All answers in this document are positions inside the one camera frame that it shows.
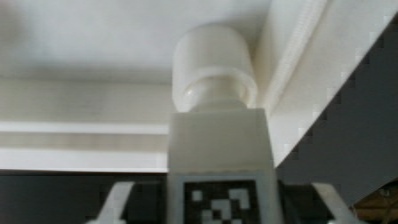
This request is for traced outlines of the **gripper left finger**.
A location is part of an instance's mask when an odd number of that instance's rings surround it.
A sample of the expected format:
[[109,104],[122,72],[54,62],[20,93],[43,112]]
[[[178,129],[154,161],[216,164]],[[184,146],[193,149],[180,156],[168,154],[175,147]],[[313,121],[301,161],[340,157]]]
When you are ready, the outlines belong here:
[[86,224],[127,224],[127,220],[122,216],[134,186],[134,181],[118,182],[114,184],[98,217],[90,220]]

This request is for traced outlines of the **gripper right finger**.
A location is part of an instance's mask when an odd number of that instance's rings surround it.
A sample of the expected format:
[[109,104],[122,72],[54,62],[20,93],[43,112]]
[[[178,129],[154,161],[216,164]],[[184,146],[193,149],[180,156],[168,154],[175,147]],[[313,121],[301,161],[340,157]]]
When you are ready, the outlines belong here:
[[335,186],[328,183],[313,183],[313,187],[333,214],[328,224],[369,224],[356,217]]

